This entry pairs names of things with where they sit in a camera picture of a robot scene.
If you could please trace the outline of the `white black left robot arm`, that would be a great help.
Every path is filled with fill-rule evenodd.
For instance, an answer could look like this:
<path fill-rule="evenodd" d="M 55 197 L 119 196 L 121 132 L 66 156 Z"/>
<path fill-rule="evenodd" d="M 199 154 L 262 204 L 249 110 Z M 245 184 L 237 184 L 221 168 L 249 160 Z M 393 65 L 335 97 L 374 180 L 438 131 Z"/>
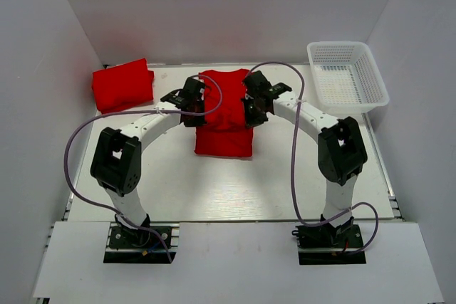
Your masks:
<path fill-rule="evenodd" d="M 121 128 L 107 127 L 99 135 L 90 175 L 104 188 L 115 209 L 115 218 L 127 228 L 126 238 L 134 246 L 150 240 L 150 218 L 140 203 L 138 184 L 143 151 L 168 130 L 205 124 L 205 83 L 196 77 L 183 88 L 164 95 L 150 113 Z"/>

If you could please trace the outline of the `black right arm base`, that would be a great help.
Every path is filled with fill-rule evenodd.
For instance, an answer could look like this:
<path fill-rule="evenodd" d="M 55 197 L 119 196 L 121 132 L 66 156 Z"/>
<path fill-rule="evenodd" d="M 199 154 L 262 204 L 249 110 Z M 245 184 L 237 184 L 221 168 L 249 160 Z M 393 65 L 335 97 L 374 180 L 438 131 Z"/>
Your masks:
<path fill-rule="evenodd" d="M 300 266 L 366 264 L 364 242 L 358 224 L 348 222 L 337 229 L 330 224 L 318 227 L 296 226 L 291 232 L 298 246 Z"/>

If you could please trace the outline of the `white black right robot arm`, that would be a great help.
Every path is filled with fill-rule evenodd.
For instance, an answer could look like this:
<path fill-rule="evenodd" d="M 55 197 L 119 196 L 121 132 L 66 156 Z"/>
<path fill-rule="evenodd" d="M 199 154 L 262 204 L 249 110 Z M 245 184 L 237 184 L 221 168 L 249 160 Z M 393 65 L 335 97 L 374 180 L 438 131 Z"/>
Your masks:
<path fill-rule="evenodd" d="M 291 197 L 297 219 L 302 226 L 321 229 L 322 239 L 338 246 L 348 236 L 346 226 L 353 221 L 352 201 L 358 175 L 368 156 L 358 122 L 352 117 L 338 119 L 326 114 L 296 95 L 284 83 L 272 85 L 260 71 L 247 73 L 242 98 L 244 116 L 249 127 L 268 121 L 271 113 L 294 125 L 291 146 Z M 318 223 L 304 221 L 296 197 L 296 151 L 299 131 L 317 144 L 317 164 L 326 179 L 326 200 Z"/>

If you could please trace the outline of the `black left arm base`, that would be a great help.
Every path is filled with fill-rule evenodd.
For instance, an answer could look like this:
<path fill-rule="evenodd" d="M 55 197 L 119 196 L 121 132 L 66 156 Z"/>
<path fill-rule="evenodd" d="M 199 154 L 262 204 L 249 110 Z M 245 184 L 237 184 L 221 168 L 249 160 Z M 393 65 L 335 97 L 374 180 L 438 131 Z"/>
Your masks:
<path fill-rule="evenodd" d="M 171 264 L 177 253 L 179 225 L 150 226 L 159 235 L 111 222 L 103 257 L 104 264 Z"/>

